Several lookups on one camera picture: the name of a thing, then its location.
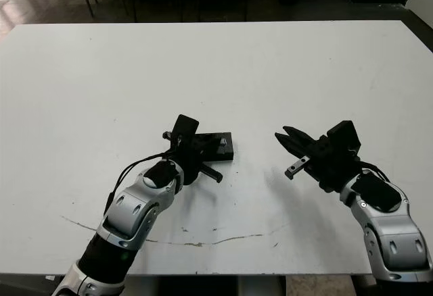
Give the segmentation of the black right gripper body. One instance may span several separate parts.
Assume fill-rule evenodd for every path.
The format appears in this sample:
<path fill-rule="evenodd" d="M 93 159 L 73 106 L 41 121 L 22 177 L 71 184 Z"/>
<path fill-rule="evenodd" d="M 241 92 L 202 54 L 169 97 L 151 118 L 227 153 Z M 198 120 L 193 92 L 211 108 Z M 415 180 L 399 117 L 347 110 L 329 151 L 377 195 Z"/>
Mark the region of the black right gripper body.
<path fill-rule="evenodd" d="M 324 191 L 340 192 L 360 172 L 357 156 L 360 147 L 357 137 L 323 135 L 308 146 L 310 155 L 297 157 L 298 161 L 287 168 L 285 175 L 292 180 L 304 170 Z"/>

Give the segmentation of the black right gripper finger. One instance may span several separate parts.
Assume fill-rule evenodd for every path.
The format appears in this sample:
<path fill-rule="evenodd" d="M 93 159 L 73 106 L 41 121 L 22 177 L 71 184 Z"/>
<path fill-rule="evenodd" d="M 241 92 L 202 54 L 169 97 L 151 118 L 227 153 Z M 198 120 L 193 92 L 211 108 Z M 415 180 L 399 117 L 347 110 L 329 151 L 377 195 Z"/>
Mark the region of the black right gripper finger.
<path fill-rule="evenodd" d="M 315 139 L 310 137 L 307 133 L 298 130 L 292 126 L 284 126 L 283 129 L 287 133 L 291 142 L 300 145 L 301 147 L 306 147 L 315 142 Z"/>
<path fill-rule="evenodd" d="M 301 147 L 300 145 L 291 142 L 287 134 L 275 133 L 275 137 L 284 147 L 284 149 L 295 157 L 304 157 L 310 155 L 308 146 Z"/>

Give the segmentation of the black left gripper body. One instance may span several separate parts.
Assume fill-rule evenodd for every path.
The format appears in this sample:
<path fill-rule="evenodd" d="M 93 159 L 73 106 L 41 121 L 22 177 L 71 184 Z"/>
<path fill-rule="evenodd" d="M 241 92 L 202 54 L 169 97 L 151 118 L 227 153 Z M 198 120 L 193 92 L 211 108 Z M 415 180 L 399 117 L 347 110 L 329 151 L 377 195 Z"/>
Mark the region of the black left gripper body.
<path fill-rule="evenodd" d="M 191 147 L 191 139 L 193 135 L 175 135 L 174 132 L 166 131 L 162 134 L 164 139 L 170 141 L 170 149 L 166 152 L 167 159 L 176 162 L 183 170 L 183 184 L 189 185 L 193 183 L 198 174 L 201 172 L 211 179 L 220 183 L 223 175 L 207 166 L 205 163 L 201 164 L 199 154 L 203 152 L 218 152 L 221 144 L 221 137 L 217 133 L 211 133 L 212 141 L 205 147 Z"/>

